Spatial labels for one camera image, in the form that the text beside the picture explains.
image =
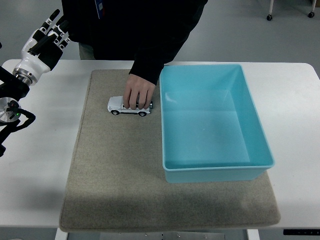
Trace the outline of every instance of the plastic container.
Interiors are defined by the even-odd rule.
[[[240,65],[165,66],[160,99],[169,183],[253,180],[274,165]]]

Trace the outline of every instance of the person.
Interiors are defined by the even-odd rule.
[[[208,0],[61,0],[69,38],[81,59],[134,60],[123,93],[125,108],[146,109],[164,64],[198,24]]]

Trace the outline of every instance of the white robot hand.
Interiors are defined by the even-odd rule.
[[[23,83],[35,85],[42,74],[51,71],[61,58],[63,49],[70,39],[66,36],[68,21],[62,16],[56,24],[54,19],[59,9],[35,30],[21,51],[21,62],[14,68],[13,75]]]

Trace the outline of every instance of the toy car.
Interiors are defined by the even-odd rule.
[[[113,115],[118,114],[139,114],[141,117],[146,116],[151,112],[153,103],[150,103],[150,106],[147,109],[139,109],[138,103],[136,103],[136,109],[125,108],[123,96],[112,96],[108,102],[108,111]]]

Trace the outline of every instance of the person's hand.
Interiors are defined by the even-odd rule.
[[[129,74],[126,81],[123,105],[126,109],[136,109],[137,98],[139,96],[139,109],[147,109],[151,103],[156,85],[134,74]]]

